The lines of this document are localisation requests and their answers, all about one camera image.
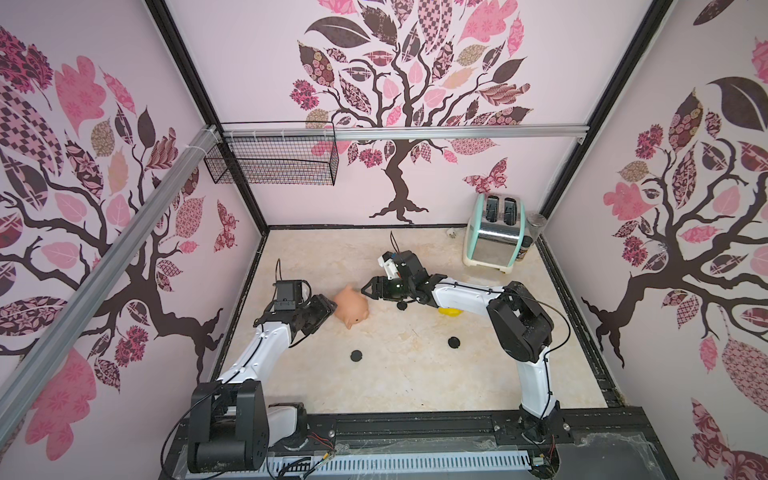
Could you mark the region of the peach piggy bank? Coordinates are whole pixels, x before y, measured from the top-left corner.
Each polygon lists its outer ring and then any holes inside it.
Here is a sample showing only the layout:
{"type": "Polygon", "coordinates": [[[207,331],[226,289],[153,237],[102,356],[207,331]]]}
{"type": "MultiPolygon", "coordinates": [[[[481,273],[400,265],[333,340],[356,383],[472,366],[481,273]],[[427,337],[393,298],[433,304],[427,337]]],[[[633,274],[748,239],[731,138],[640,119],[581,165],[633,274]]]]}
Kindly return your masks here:
{"type": "Polygon", "coordinates": [[[367,298],[352,285],[347,285],[333,299],[336,303],[334,316],[350,330],[367,320],[370,315],[367,298]]]}

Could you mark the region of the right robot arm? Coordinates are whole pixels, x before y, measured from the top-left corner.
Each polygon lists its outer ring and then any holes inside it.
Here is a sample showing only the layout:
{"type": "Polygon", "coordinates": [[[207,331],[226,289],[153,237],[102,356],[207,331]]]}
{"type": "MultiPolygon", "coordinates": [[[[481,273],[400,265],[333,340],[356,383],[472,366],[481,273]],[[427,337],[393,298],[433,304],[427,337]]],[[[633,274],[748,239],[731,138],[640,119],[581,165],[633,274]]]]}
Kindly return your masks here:
{"type": "Polygon", "coordinates": [[[378,263],[385,274],[362,287],[364,296],[395,302],[400,308],[418,303],[488,319],[502,350],[517,362],[521,409],[539,420],[551,414],[556,400],[546,357],[554,322],[523,283],[481,286],[430,274],[410,250],[386,252],[378,263]]]}

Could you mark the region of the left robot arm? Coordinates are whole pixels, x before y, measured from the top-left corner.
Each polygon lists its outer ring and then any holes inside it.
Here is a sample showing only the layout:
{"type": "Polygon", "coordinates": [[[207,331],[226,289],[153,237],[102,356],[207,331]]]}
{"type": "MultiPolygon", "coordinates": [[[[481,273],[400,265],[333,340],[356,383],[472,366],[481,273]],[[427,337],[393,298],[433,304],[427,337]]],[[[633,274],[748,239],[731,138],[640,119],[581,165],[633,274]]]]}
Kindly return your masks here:
{"type": "Polygon", "coordinates": [[[280,442],[301,448],[309,435],[308,414],[299,403],[269,405],[264,383],[280,356],[314,334],[337,304],[314,294],[305,280],[278,280],[273,298],[254,321],[255,335],[240,357],[191,396],[187,468],[193,474],[223,474],[261,468],[280,442]]]}

